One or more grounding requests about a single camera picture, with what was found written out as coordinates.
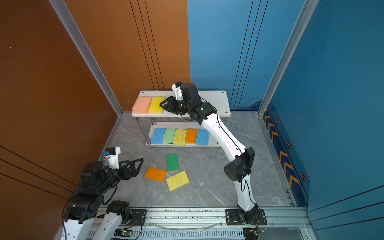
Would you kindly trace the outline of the blue sponge row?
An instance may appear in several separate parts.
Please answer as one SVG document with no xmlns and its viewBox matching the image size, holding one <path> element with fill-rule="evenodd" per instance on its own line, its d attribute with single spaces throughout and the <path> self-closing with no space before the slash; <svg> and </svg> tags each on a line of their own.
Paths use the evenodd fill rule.
<svg viewBox="0 0 384 240">
<path fill-rule="evenodd" d="M 166 129 L 164 128 L 156 128 L 151 139 L 152 145 L 161 145 L 163 143 L 163 138 L 165 135 Z"/>
<path fill-rule="evenodd" d="M 207 146 L 209 144 L 210 133 L 205 129 L 198 129 L 196 145 Z"/>
</svg>

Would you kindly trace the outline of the pink sponge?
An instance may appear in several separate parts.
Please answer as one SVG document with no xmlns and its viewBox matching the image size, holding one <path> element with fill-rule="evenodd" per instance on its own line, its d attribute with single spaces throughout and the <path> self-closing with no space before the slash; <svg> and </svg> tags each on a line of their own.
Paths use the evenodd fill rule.
<svg viewBox="0 0 384 240">
<path fill-rule="evenodd" d="M 151 97 L 138 97 L 132 108 L 133 114 L 147 115 L 151 101 Z"/>
</svg>

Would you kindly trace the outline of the bright yellow sponge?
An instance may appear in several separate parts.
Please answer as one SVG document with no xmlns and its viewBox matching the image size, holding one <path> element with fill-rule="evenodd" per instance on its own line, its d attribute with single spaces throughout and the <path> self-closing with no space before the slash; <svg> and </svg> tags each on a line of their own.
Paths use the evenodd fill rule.
<svg viewBox="0 0 384 240">
<path fill-rule="evenodd" d="M 162 115 L 163 108 L 160 104 L 165 100 L 165 97 L 152 97 L 150 106 L 148 108 L 149 115 Z"/>
</svg>

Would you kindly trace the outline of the pale yellow sponge row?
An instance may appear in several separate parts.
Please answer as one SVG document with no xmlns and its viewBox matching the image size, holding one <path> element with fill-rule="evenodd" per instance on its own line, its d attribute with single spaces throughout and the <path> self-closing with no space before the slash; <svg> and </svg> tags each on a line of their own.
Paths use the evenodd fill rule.
<svg viewBox="0 0 384 240">
<path fill-rule="evenodd" d="M 173 145 L 175 146 L 184 146 L 186 142 L 187 130 L 185 129 L 176 129 Z"/>
</svg>

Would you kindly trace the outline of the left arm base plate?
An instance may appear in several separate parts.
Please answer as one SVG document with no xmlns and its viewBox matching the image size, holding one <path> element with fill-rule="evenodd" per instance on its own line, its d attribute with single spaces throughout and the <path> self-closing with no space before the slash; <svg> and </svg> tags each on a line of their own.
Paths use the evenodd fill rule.
<svg viewBox="0 0 384 240">
<path fill-rule="evenodd" d="M 147 216 L 145 209 L 131 209 L 129 213 L 122 215 L 121 226 L 144 226 Z"/>
</svg>

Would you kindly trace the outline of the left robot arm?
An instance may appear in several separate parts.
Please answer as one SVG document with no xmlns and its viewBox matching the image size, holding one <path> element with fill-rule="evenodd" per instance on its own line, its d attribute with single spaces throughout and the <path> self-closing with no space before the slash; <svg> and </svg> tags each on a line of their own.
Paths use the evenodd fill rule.
<svg viewBox="0 0 384 240">
<path fill-rule="evenodd" d="M 146 210 L 132 211 L 128 202 L 104 198 L 110 189 L 117 189 L 120 181 L 137 177 L 143 162 L 143 159 L 126 160 L 118 164 L 118 169 L 111 169 L 100 161 L 87 164 L 81 172 L 81 182 L 63 209 L 61 239 L 86 239 L 101 205 L 106 205 L 107 210 L 93 237 L 95 240 L 131 237 L 134 227 L 143 228 Z"/>
</svg>

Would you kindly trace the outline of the dark green sponge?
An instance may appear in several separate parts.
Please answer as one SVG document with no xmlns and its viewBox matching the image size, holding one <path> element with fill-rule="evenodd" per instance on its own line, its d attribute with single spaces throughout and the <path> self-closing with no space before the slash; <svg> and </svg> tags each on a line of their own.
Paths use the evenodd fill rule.
<svg viewBox="0 0 384 240">
<path fill-rule="evenodd" d="M 178 155 L 177 154 L 169 154 L 166 156 L 167 161 L 167 172 L 175 172 L 179 170 L 178 164 Z"/>
</svg>

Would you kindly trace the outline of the light green sponge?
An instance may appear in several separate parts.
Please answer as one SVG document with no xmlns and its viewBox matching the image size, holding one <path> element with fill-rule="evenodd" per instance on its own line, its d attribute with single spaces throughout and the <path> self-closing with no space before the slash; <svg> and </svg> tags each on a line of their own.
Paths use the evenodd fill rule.
<svg viewBox="0 0 384 240">
<path fill-rule="evenodd" d="M 175 134 L 176 134 L 175 128 L 166 128 L 162 143 L 163 144 L 173 144 Z"/>
</svg>

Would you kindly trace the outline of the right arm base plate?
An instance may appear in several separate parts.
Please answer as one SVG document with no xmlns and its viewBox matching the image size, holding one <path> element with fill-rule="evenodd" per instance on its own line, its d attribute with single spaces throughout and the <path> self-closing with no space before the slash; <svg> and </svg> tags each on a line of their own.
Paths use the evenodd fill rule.
<svg viewBox="0 0 384 240">
<path fill-rule="evenodd" d="M 263 209 L 254 209 L 248 212 L 239 209 L 226 209 L 225 214 L 228 226 L 266 226 L 268 224 L 267 217 Z"/>
</svg>

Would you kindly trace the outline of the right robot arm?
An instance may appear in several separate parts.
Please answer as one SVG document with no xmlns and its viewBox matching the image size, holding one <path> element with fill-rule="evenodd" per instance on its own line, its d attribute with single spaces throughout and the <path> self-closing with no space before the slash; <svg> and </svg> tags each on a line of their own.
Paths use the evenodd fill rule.
<svg viewBox="0 0 384 240">
<path fill-rule="evenodd" d="M 218 110 L 204 98 L 193 83 L 177 82 L 175 93 L 160 103 L 165 111 L 175 115 L 189 115 L 207 130 L 224 150 L 229 163 L 224 167 L 226 176 L 234 182 L 238 197 L 238 215 L 244 225 L 267 225 L 266 215 L 254 198 L 251 187 L 251 168 L 255 150 L 241 144 L 220 119 Z"/>
</svg>

